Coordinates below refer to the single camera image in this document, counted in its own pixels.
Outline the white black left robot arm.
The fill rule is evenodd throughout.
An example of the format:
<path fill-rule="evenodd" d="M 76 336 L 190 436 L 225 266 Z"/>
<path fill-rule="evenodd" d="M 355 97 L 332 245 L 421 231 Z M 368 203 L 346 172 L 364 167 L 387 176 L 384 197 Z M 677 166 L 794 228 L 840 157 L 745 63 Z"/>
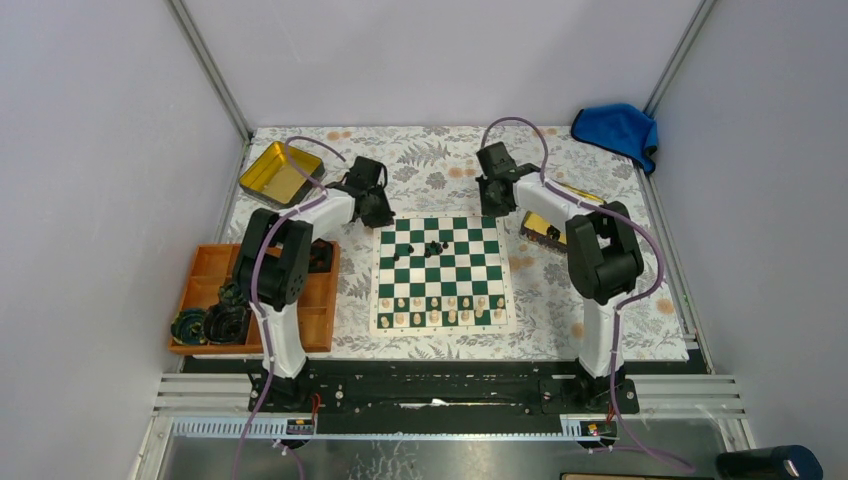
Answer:
<path fill-rule="evenodd" d="M 387 198 L 387 167 L 357 157 L 340 181 L 319 197 L 282 211 L 255 210 L 245 229 L 232 280 L 261 328 L 263 368 L 278 377 L 272 398 L 288 411 L 309 401 L 310 385 L 299 377 L 307 361 L 301 344 L 297 304 L 308 280 L 312 244 L 357 220 L 368 228 L 393 222 Z"/>

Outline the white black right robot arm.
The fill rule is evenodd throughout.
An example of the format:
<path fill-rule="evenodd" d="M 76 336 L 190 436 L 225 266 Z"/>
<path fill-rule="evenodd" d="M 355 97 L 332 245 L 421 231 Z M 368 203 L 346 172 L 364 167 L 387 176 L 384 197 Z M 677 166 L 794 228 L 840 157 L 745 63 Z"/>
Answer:
<path fill-rule="evenodd" d="M 603 204 L 578 196 L 544 180 L 539 167 L 517 164 L 501 142 L 481 148 L 476 156 L 482 169 L 476 181 L 483 215 L 504 217 L 524 209 L 566 237 L 568 275 L 584 299 L 584 339 L 578 361 L 587 376 L 575 382 L 573 396 L 583 410 L 597 412 L 613 398 L 606 377 L 623 367 L 615 307 L 635 289 L 644 272 L 627 208 L 619 202 Z"/>

